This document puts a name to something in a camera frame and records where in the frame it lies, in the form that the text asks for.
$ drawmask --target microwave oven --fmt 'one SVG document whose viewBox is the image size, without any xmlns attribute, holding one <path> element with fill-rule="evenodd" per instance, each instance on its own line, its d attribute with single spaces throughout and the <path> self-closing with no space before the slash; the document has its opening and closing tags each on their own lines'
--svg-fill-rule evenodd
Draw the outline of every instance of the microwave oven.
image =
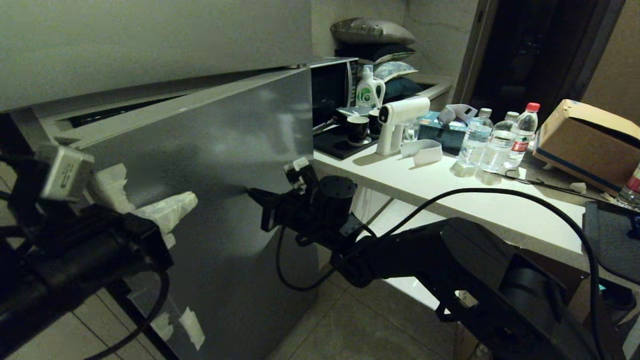
<svg viewBox="0 0 640 360">
<path fill-rule="evenodd" d="M 314 129 L 326 124 L 335 109 L 354 106 L 358 58 L 315 58 L 311 68 Z"/>
</svg>

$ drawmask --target freezer door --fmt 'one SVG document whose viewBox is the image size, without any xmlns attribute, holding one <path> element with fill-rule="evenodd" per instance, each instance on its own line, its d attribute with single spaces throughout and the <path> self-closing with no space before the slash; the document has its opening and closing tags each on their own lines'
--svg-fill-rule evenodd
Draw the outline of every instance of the freezer door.
<svg viewBox="0 0 640 360">
<path fill-rule="evenodd" d="M 312 155 L 310 71 L 265 74 L 185 95 L 83 126 L 75 147 L 98 170 L 127 169 L 135 206 L 192 191 L 198 205 L 174 229 L 167 340 L 180 359 L 262 359 L 302 316 L 313 293 L 279 283 L 274 233 L 260 230 L 260 207 L 245 190 L 287 191 L 283 165 Z M 313 247 L 284 247 L 284 272 L 296 284 L 318 276 Z M 129 280 L 147 313 L 158 290 L 152 274 Z M 206 337 L 200 350 L 178 317 L 194 311 Z"/>
<path fill-rule="evenodd" d="M 309 1 L 3 5 L 0 112 L 130 86 L 306 63 L 312 52 Z"/>
</svg>

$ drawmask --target refrigerator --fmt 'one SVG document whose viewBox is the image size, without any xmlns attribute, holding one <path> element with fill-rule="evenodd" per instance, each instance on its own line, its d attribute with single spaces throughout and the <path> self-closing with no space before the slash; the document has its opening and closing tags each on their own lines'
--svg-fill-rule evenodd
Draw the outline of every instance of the refrigerator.
<svg viewBox="0 0 640 360">
<path fill-rule="evenodd" d="M 29 146 L 79 149 L 95 156 L 96 171 L 122 164 L 136 207 L 186 191 L 198 197 L 173 230 L 161 313 L 174 331 L 159 348 L 168 359 L 266 357 L 317 297 L 279 282 L 276 232 L 260 230 L 261 208 L 246 194 L 286 192 L 283 166 L 312 156 L 311 78 L 299 65 L 311 58 L 310 4 L 61 0 L 6 9 L 15 21 L 0 25 L 0 76 L 11 84 L 0 90 L 0 113 Z M 73 32 L 74 21 L 87 27 Z M 74 116 L 157 100 L 70 125 Z M 282 252 L 291 282 L 317 279 L 314 247 L 298 248 L 287 233 Z M 126 284 L 131 292 L 117 300 L 147 314 L 155 275 Z M 205 335 L 199 349 L 179 322 L 187 308 Z"/>
</svg>

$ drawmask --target plastic water bottle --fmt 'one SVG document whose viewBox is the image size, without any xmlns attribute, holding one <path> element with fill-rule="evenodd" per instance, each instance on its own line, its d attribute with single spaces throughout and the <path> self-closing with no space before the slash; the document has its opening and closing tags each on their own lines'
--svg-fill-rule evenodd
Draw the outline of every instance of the plastic water bottle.
<svg viewBox="0 0 640 360">
<path fill-rule="evenodd" d="M 516 139 L 507 156 L 507 161 L 504 162 L 504 167 L 517 168 L 522 162 L 527 146 L 538 128 L 538 110 L 540 110 L 540 104 L 530 102 L 527 104 L 527 109 L 516 120 L 516 126 L 513 128 Z"/>
<path fill-rule="evenodd" d="M 516 124 L 515 121 L 518 116 L 517 112 L 509 111 L 504 120 L 493 127 L 491 137 L 480 160 L 480 168 L 482 170 L 487 172 L 500 172 L 502 170 L 502 166 L 507 160 L 516 138 L 513 126 Z"/>
<path fill-rule="evenodd" d="M 636 171 L 631 175 L 625 187 L 620 190 L 616 198 L 616 204 L 640 211 L 640 164 L 638 164 Z"/>
<path fill-rule="evenodd" d="M 476 167 L 480 164 L 480 157 L 484 151 L 493 122 L 489 119 L 491 109 L 482 108 L 478 113 L 478 117 L 474 117 L 469 121 L 465 139 L 462 140 L 460 153 L 458 153 L 457 162 L 464 167 Z"/>
</svg>

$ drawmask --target white spray gun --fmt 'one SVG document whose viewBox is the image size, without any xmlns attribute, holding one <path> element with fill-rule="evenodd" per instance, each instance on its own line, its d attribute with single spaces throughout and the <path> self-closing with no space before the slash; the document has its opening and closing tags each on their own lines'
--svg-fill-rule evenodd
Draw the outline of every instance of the white spray gun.
<svg viewBox="0 0 640 360">
<path fill-rule="evenodd" d="M 404 123 L 427 115 L 430 106 L 431 101 L 424 96 L 411 97 L 384 105 L 378 116 L 382 130 L 376 152 L 382 156 L 398 152 L 402 142 Z"/>
</svg>

